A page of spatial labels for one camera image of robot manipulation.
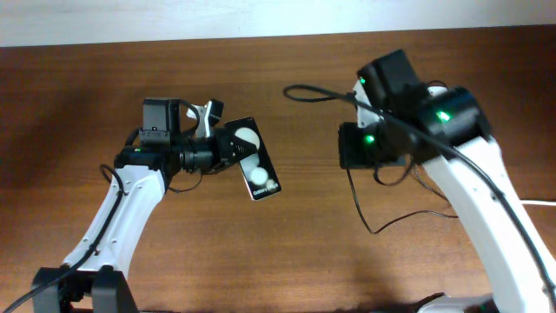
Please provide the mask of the black Samsung Galaxy smartphone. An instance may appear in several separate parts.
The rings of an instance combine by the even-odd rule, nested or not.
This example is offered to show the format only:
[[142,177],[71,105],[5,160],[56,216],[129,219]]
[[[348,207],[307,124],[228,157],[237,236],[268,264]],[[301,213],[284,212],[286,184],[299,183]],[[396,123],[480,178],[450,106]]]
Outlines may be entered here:
[[254,118],[229,121],[225,127],[232,135],[256,147],[255,153],[239,162],[251,199],[261,201],[280,193],[281,184]]

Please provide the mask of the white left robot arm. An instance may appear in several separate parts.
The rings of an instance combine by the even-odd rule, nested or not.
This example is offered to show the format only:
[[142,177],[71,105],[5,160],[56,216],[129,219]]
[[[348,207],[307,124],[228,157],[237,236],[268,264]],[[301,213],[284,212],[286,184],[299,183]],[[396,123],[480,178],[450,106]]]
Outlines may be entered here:
[[251,117],[217,124],[223,104],[147,98],[112,166],[102,165],[109,191],[81,242],[58,268],[41,268],[32,283],[35,312],[72,312],[91,297],[93,312],[136,312],[129,266],[154,208],[181,171],[214,175],[253,156],[262,140]]

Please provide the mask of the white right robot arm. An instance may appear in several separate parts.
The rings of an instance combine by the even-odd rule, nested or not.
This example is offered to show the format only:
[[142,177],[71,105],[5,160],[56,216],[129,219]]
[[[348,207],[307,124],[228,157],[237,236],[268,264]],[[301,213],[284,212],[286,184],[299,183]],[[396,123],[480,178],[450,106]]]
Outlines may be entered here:
[[357,119],[339,129],[340,166],[421,166],[455,210],[493,289],[498,312],[552,312],[555,261],[507,175],[475,97],[432,88],[396,50],[361,67]]

